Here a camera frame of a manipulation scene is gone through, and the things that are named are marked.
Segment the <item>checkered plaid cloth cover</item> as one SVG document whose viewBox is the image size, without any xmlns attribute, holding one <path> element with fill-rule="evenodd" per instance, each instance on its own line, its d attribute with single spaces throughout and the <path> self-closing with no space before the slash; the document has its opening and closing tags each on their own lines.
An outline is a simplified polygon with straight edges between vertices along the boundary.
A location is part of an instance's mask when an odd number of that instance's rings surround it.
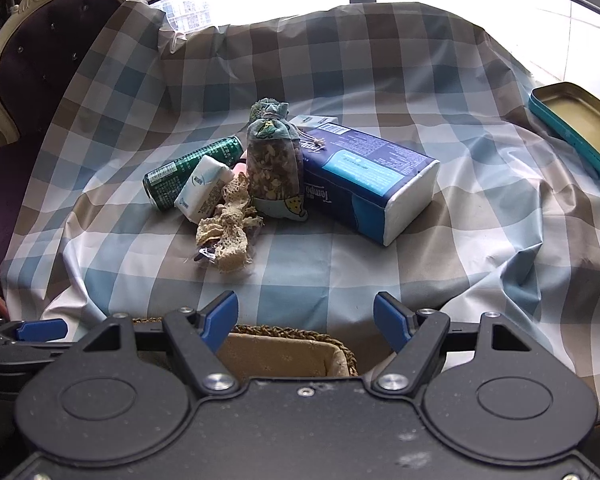
<svg viewBox="0 0 600 480">
<path fill-rule="evenodd" d="M 388 292 L 457 322 L 508 316 L 600 406 L 600 173 L 538 101 L 513 55 L 432 6 L 183 35 L 128 0 L 35 149 L 7 311 L 78 339 L 230 289 L 244 323 L 375 361 Z"/>
</svg>

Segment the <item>dark purple tufted sofa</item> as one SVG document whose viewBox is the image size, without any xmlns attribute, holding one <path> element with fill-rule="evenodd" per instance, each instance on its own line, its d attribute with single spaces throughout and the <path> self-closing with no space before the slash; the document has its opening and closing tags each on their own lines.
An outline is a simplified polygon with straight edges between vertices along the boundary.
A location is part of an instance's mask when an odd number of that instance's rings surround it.
<svg viewBox="0 0 600 480">
<path fill-rule="evenodd" d="M 62 96 L 124 2 L 21 0 L 0 30 L 0 266 Z"/>
</svg>

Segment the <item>small white tissue packet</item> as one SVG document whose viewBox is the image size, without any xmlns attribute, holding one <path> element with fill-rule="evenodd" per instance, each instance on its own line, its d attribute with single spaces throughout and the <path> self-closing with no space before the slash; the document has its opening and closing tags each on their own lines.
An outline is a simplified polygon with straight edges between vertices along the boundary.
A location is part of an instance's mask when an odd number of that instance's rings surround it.
<svg viewBox="0 0 600 480">
<path fill-rule="evenodd" d="M 186 180 L 174 206 L 189 222 L 198 224 L 213 214 L 222 198 L 222 189 L 233 177 L 230 167 L 204 155 Z"/>
</svg>

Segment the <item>teal metal tin lid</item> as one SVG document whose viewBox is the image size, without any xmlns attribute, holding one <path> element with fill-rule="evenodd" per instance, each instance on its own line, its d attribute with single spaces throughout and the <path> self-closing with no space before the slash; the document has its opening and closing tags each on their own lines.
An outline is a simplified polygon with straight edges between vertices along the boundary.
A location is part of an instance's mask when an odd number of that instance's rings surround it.
<svg viewBox="0 0 600 480">
<path fill-rule="evenodd" d="M 529 110 L 600 174 L 600 100 L 572 82 L 531 91 Z"/>
</svg>

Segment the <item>green beverage can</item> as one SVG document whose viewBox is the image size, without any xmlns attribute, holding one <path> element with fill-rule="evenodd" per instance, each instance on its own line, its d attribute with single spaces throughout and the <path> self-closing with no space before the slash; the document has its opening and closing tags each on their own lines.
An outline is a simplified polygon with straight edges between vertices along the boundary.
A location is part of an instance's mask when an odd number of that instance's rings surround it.
<svg viewBox="0 0 600 480">
<path fill-rule="evenodd" d="M 242 158 L 244 148 L 238 136 L 228 136 L 189 154 L 170 160 L 143 177 L 143 188 L 151 203 L 160 211 L 174 206 L 175 200 L 204 155 L 233 167 Z"/>
</svg>

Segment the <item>beige lace fabric piece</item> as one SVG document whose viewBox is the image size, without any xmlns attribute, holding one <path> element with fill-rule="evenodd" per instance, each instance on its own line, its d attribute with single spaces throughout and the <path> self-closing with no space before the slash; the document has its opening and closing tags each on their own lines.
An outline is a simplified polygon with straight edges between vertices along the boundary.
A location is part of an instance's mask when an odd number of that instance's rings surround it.
<svg viewBox="0 0 600 480">
<path fill-rule="evenodd" d="M 211 261 L 220 272 L 236 272 L 251 262 L 249 240 L 263 225 L 251 201 L 248 177 L 241 172 L 222 188 L 214 214 L 199 222 L 196 244 L 212 253 Z"/>
</svg>

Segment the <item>woven wicker basket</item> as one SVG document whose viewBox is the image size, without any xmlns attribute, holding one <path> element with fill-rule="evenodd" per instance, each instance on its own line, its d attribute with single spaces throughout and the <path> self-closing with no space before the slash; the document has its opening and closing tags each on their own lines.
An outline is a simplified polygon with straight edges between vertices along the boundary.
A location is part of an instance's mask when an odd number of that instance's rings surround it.
<svg viewBox="0 0 600 480">
<path fill-rule="evenodd" d="M 216 356 L 238 379 L 355 377 L 354 353 L 338 339 L 313 330 L 236 325 Z"/>
</svg>

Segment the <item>pink cloth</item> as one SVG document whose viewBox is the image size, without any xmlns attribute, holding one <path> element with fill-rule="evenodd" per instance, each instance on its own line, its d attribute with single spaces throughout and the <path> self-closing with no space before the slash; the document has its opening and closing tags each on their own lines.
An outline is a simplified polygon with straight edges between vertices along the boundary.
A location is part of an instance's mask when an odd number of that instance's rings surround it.
<svg viewBox="0 0 600 480">
<path fill-rule="evenodd" d="M 247 164 L 245 159 L 238 160 L 237 164 L 233 167 L 233 174 L 238 176 L 238 174 L 246 174 L 247 173 Z"/>
</svg>

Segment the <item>herb sachet bag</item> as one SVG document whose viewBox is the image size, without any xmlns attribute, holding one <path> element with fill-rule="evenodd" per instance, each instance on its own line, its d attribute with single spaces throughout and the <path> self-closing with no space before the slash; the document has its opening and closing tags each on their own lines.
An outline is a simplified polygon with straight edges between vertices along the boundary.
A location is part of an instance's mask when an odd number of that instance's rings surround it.
<svg viewBox="0 0 600 480">
<path fill-rule="evenodd" d="M 303 157 L 300 132 L 288 119 L 288 104 L 264 98 L 250 110 L 247 174 L 253 205 L 267 217 L 303 222 Z"/>
</svg>

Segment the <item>blue tempo tissue pack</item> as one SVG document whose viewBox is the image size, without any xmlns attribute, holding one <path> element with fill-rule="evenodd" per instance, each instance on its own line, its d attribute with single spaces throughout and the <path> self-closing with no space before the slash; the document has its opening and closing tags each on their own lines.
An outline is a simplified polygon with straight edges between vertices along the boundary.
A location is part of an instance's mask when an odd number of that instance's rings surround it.
<svg viewBox="0 0 600 480">
<path fill-rule="evenodd" d="M 382 246 L 430 204 L 437 159 L 369 133 L 322 122 L 300 132 L 304 204 Z"/>
</svg>

